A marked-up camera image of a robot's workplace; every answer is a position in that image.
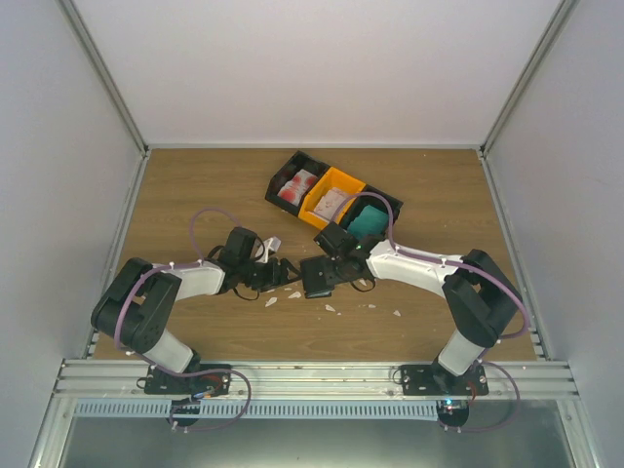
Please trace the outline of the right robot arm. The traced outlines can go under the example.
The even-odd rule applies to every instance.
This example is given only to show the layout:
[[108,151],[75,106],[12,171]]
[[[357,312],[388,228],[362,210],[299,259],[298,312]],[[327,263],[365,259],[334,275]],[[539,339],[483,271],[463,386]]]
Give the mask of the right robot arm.
[[519,293],[485,252],[467,255],[427,253],[401,246],[389,235],[358,240],[336,223],[315,238],[324,252],[300,262],[307,298],[326,297],[337,285],[365,280],[394,281],[443,298],[455,325],[432,363],[432,383],[452,395],[467,380],[466,372],[498,341],[513,335],[506,329],[516,313],[525,313]]

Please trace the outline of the black leather card holder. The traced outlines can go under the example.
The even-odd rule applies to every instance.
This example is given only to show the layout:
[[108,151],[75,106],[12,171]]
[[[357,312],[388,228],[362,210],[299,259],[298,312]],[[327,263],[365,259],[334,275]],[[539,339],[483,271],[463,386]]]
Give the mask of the black leather card holder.
[[329,297],[341,283],[334,261],[326,255],[305,258],[300,262],[301,281],[306,299]]

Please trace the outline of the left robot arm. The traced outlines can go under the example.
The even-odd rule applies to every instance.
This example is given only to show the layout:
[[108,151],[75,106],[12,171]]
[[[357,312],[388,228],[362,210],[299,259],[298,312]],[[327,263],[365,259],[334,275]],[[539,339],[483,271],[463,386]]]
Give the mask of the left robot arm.
[[256,294],[301,279],[301,273],[275,252],[281,241],[265,241],[251,230],[233,228],[223,245],[191,263],[128,260],[98,301],[91,315],[96,331],[120,349],[132,351],[152,366],[167,370],[167,381],[180,394],[198,388],[201,371],[194,350],[167,330],[174,305],[195,296],[233,292],[241,286]]

